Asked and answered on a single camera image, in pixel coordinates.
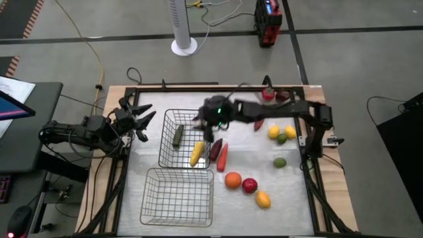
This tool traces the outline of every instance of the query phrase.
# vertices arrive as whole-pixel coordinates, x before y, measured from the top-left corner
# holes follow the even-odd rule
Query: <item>wire basket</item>
[[[213,219],[213,172],[149,169],[139,219],[144,225],[209,227]]]
[[[165,112],[159,152],[160,167],[177,169],[207,169],[209,167],[210,143],[204,140],[202,131],[193,129],[195,123],[192,119],[197,115],[198,110],[168,109]],[[173,137],[180,125],[184,126],[184,130],[179,147],[174,148]],[[198,141],[204,141],[204,152],[196,166],[191,167],[191,153]]]

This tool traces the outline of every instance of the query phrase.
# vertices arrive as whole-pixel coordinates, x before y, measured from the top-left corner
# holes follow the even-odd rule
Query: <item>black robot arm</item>
[[[40,141],[44,144],[69,142],[90,149],[101,149],[108,156],[119,157],[124,147],[121,137],[135,130],[138,139],[146,142],[148,138],[142,131],[147,128],[156,113],[154,111],[136,119],[136,116],[143,114],[152,105],[132,106],[125,98],[121,98],[119,104],[121,108],[115,108],[107,117],[85,116],[81,124],[48,122],[40,131]],[[116,116],[113,122],[109,118],[111,114]]]
[[[225,96],[213,96],[204,101],[195,120],[201,120],[204,138],[214,141],[212,127],[232,121],[257,122],[265,118],[300,117],[313,129],[305,142],[305,154],[322,157],[322,139],[326,130],[333,127],[332,108],[319,103],[299,100],[280,105],[263,105],[257,102],[235,100]]]

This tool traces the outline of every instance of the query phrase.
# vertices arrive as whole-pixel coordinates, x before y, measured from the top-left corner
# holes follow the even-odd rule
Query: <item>paper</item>
[[[6,77],[0,77],[0,91],[8,94],[17,101],[24,103],[28,98],[29,94],[34,89],[34,83],[26,83],[18,81],[16,79],[9,79]],[[7,128],[11,125],[13,120],[0,121],[0,138],[6,132]]]

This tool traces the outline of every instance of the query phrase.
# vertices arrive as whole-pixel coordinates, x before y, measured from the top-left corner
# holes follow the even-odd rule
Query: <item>concrete floor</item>
[[[165,0],[61,0],[84,36],[171,34]],[[244,0],[240,12],[253,13],[253,0]],[[207,19],[230,13],[237,1],[210,7]],[[423,25],[423,2],[418,0],[290,0],[296,29],[355,28]],[[202,9],[189,9],[193,32],[205,32]],[[287,29],[284,19],[282,29]],[[242,16],[213,31],[251,30],[252,17]],[[52,0],[46,0],[30,38],[77,37],[75,29]],[[96,42],[105,68],[106,95],[110,85],[133,85],[126,70],[136,67],[145,83],[218,81],[221,84],[261,83],[269,74],[274,83],[299,85],[291,40],[281,35],[276,45],[261,49],[254,36],[209,38],[190,58],[170,51],[172,40]],[[407,100],[423,89],[423,32],[307,34],[298,36],[310,84],[322,85],[333,107],[336,135],[358,227],[369,235],[423,237],[401,178],[372,124],[365,102],[373,95]],[[23,81],[61,81],[63,94],[93,102],[99,69],[84,43],[2,45],[0,56],[20,56],[15,77]],[[90,107],[60,99],[55,120],[79,123]],[[377,122],[395,116],[397,105],[375,100],[371,113]],[[59,146],[70,152],[67,146]],[[62,207],[77,214],[78,206]],[[65,219],[53,209],[46,220]],[[74,222],[66,220],[69,233]],[[51,237],[41,233],[38,237]]]

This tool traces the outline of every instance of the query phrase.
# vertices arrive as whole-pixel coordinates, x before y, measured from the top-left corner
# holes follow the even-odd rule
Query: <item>apple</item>
[[[253,178],[246,178],[243,181],[243,190],[246,193],[253,193],[257,190],[258,184]]]

